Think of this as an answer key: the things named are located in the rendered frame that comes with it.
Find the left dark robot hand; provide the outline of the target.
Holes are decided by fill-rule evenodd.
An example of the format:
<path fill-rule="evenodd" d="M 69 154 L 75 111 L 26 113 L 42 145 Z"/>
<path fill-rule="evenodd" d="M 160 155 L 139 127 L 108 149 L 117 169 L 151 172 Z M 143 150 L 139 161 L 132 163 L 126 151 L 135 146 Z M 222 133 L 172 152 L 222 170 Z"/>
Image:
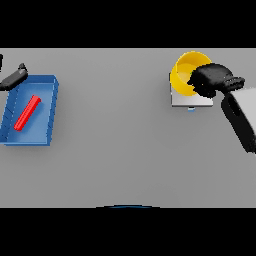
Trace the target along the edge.
<path fill-rule="evenodd" d="M 24 63 L 18 69 L 0 82 L 0 91 L 10 91 L 28 78 L 28 70 Z"/>

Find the right dark robot hand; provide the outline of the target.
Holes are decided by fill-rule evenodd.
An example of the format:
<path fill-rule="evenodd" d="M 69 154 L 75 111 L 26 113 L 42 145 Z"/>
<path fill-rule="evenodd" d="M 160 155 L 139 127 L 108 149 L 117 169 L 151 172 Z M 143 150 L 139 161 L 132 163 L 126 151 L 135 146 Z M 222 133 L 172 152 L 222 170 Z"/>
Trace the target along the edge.
<path fill-rule="evenodd" d="M 193 86 L 193 91 L 200 96 L 212 99 L 217 91 L 227 94 L 242 89 L 245 79 L 235 77 L 224 65 L 210 63 L 193 70 L 187 84 Z"/>

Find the yellow bowl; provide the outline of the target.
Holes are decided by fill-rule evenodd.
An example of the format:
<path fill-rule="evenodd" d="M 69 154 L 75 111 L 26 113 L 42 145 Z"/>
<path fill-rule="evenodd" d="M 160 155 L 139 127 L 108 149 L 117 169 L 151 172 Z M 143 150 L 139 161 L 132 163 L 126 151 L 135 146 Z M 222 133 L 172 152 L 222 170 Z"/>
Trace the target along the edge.
<path fill-rule="evenodd" d="M 196 95 L 194 87 L 188 85 L 187 82 L 197 67 L 210 63 L 211 59 L 201 52 L 185 52 L 178 58 L 170 71 L 170 85 L 177 93 L 183 96 Z"/>

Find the pale square measuring scale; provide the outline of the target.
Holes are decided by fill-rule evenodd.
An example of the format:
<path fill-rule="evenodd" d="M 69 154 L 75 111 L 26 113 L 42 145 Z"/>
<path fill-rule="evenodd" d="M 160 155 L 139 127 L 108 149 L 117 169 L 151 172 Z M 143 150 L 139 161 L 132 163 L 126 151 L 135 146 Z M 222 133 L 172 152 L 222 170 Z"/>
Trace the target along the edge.
<path fill-rule="evenodd" d="M 194 112 L 198 107 L 212 107 L 213 100 L 202 97 L 198 94 L 185 96 L 178 93 L 173 87 L 170 87 L 170 98 L 172 107 L 184 107 L 189 112 Z"/>

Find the red beaker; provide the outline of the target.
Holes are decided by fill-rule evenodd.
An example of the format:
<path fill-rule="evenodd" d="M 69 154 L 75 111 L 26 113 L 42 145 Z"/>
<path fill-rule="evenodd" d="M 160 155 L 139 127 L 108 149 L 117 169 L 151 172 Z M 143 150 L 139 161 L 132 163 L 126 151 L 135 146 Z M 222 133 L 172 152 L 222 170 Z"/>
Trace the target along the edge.
<path fill-rule="evenodd" d="M 32 116 L 38 104 L 41 102 L 41 98 L 36 95 L 32 95 L 27 105 L 25 106 L 22 113 L 19 115 L 18 119 L 14 124 L 14 129 L 16 131 L 21 131 L 25 124 L 28 122 L 29 118 Z"/>

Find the blue tray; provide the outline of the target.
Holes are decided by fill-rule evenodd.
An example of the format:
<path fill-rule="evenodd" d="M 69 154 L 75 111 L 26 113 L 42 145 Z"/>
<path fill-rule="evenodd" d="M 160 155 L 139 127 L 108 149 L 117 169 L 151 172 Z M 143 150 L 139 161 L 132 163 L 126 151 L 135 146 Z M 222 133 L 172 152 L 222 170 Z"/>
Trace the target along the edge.
<path fill-rule="evenodd" d="M 58 87 L 55 75 L 29 75 L 9 91 L 0 124 L 0 144 L 49 146 Z"/>

